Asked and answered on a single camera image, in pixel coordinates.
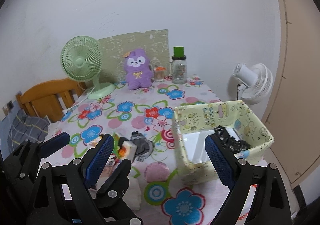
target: purple plush toy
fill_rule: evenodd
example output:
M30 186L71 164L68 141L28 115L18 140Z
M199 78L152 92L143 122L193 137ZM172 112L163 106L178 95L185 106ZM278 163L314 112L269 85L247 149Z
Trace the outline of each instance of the purple plush toy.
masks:
M124 70L127 73L125 81L129 84L129 90L151 87L153 73L149 63L150 60L142 48L131 51L125 58Z

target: table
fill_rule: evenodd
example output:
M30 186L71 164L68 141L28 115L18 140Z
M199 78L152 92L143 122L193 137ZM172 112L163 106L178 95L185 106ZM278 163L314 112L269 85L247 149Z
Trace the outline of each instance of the table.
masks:
M70 110L56 128L70 134L70 143L43 159L52 166L69 164L82 157L88 144L101 133L117 132L130 138L141 132L155 144L153 153L143 162L134 161L130 176L139 181L142 192L141 210L136 215L144 224L206 225L210 224L229 193L220 180L186 187L182 184L174 158L171 133L173 108L183 105L218 102L220 99L196 75L184 85L172 84L166 77L152 87L130 91L125 82L99 100L86 99ZM260 165L267 163L262 159ZM237 224L243 224L249 211L255 187L252 186Z

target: green cap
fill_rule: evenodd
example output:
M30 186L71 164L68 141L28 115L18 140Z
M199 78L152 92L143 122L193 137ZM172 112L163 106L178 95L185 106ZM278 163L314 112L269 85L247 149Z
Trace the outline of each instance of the green cap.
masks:
M184 56L184 47L182 47L182 46L174 47L173 54L175 57L183 57Z

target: plaid fabric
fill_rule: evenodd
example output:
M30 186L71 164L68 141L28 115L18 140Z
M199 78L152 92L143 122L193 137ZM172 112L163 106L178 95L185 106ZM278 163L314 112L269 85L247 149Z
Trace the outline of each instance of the plaid fabric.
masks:
M27 116L23 109L19 110L11 125L8 136L8 148L11 153L24 140L31 142L44 141L48 134L47 119Z

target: electric fan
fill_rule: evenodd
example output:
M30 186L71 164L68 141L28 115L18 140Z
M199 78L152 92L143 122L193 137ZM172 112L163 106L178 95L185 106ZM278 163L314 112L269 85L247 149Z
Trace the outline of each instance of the electric fan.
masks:
M238 63L233 76L242 83L237 88L239 99L251 105L262 101L273 83L271 71L262 63L255 64L250 69L245 64Z
M111 83L99 83L102 51L97 40L89 36L72 38L61 52L61 66L70 79L77 82L93 81L89 99L100 99L115 90Z

